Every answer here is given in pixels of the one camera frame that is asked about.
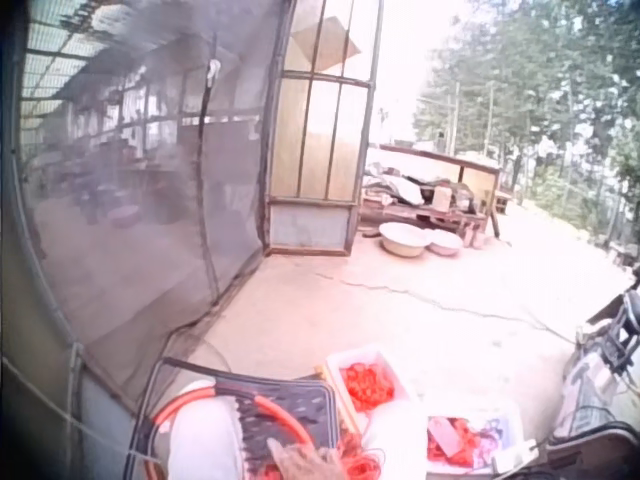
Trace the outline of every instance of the hand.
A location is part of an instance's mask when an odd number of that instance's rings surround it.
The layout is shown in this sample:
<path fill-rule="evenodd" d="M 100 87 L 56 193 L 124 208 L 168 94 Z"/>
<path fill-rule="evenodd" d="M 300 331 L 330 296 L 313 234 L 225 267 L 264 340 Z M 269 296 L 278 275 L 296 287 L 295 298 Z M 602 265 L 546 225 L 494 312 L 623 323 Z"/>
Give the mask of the hand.
<path fill-rule="evenodd" d="M 337 450 L 310 445 L 283 447 L 269 438 L 267 446 L 280 470 L 282 480 L 347 480 Z"/>

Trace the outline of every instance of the door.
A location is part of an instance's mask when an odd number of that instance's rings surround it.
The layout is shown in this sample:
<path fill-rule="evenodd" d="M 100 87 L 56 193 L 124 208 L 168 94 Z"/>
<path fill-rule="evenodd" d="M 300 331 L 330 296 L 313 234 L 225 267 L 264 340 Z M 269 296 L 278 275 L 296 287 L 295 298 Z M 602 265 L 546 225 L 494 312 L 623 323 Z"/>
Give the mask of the door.
<path fill-rule="evenodd" d="M 382 0 L 298 0 L 274 102 L 266 237 L 271 252 L 348 255 L 380 43 Z"/>

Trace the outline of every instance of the mesh screen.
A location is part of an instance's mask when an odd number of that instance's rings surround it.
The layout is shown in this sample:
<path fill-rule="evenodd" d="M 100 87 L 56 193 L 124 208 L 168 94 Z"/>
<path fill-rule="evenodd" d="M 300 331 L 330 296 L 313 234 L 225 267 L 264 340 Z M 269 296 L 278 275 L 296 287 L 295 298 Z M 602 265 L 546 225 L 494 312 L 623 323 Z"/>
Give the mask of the mesh screen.
<path fill-rule="evenodd" d="M 29 3 L 28 229 L 74 334 L 136 403 L 171 332 L 260 258 L 262 120 L 283 2 Z"/>

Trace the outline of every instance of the sky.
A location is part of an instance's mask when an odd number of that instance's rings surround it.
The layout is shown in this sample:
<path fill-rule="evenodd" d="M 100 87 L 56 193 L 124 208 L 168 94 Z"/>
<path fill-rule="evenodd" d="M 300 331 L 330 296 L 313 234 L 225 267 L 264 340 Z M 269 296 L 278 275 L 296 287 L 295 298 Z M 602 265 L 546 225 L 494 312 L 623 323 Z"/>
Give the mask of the sky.
<path fill-rule="evenodd" d="M 395 138 L 414 139 L 413 113 L 427 80 L 428 57 L 446 40 L 455 15 L 463 21 L 468 16 L 464 0 L 385 2 L 372 133 L 379 122 L 377 111 L 384 107 L 389 112 L 390 133 Z"/>

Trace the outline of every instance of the concrete ground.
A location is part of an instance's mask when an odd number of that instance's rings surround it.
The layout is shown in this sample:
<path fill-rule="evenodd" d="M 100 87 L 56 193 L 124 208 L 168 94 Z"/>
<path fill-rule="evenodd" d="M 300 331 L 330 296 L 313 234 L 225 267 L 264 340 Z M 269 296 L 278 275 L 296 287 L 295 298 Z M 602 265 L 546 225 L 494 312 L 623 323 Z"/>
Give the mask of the concrete ground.
<path fill-rule="evenodd" d="M 573 350 L 559 336 L 573 338 L 629 280 L 543 215 L 512 206 L 500 222 L 511 246 L 488 239 L 458 258 L 398 258 L 360 236 L 349 258 L 267 258 L 205 343 L 234 372 L 283 379 L 378 343 L 425 400 L 511 399 L 526 437 L 541 440 Z M 192 360 L 219 367 L 218 358 L 205 345 Z"/>

